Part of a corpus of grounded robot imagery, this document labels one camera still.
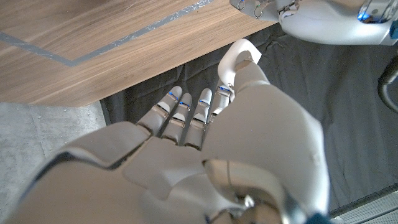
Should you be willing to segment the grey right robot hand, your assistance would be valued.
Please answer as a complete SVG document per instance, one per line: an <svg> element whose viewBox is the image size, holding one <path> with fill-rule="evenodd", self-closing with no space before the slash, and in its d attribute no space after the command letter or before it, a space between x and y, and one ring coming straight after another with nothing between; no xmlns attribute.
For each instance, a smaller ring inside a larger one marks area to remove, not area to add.
<svg viewBox="0 0 398 224"><path fill-rule="evenodd" d="M47 160L7 223L328 223L321 124L271 85L250 51L234 83L175 87L137 123L87 134Z"/></svg>

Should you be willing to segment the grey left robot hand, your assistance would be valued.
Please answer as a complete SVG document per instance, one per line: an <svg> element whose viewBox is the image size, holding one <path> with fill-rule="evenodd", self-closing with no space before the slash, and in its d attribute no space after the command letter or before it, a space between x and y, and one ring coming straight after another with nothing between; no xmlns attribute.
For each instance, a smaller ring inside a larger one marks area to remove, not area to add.
<svg viewBox="0 0 398 224"><path fill-rule="evenodd" d="M394 45L397 0L229 0L236 10L278 22L298 39L330 45Z"/></svg>

